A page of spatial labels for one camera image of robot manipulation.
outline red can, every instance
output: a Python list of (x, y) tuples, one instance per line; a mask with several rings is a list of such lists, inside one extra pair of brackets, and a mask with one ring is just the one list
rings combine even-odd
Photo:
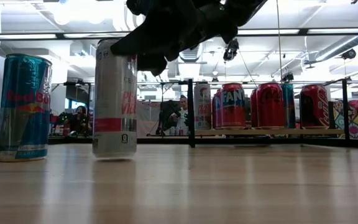
[(212, 97), (212, 128), (216, 129), (216, 94)]
[(257, 100), (256, 100), (256, 90), (252, 90), (251, 93), (251, 127), (258, 127), (258, 108), (257, 108)]
[(258, 126), (264, 129), (284, 128), (283, 91), (278, 83), (261, 84), (257, 91)]
[(329, 128), (327, 90), (323, 85), (307, 85), (300, 93), (302, 128)]
[(244, 90), (238, 83), (222, 86), (222, 128), (243, 129), (246, 127), (246, 102)]
[(222, 107), (221, 107), (221, 102), (222, 102), (222, 90), (219, 89), (216, 92), (216, 97), (215, 97), (215, 101), (214, 101), (214, 106), (215, 106), (215, 128), (216, 129), (221, 129), (222, 128)]

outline wooden shelf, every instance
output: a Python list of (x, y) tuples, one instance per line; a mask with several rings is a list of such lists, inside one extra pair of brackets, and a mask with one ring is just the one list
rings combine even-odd
[(249, 130), (198, 130), (196, 136), (215, 135), (263, 135), (263, 134), (344, 134), (338, 129), (249, 129)]

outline wooden floor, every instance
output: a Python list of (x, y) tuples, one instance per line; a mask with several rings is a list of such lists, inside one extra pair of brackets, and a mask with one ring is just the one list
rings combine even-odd
[(90, 144), (0, 163), (0, 223), (355, 223), (358, 150), (139, 145), (101, 162)]

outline red stripe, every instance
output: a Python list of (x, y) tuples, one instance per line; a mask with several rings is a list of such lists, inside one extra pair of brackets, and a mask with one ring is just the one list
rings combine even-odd
[(121, 118), (99, 118), (94, 121), (95, 132), (121, 131)]

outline blue can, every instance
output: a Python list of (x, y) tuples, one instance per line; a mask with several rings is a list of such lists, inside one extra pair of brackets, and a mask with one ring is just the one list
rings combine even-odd
[(0, 161), (47, 155), (52, 63), (23, 54), (6, 56), (0, 114)]
[(295, 102), (292, 84), (281, 84), (283, 90), (283, 102), (285, 112), (285, 127), (296, 128), (295, 126)]

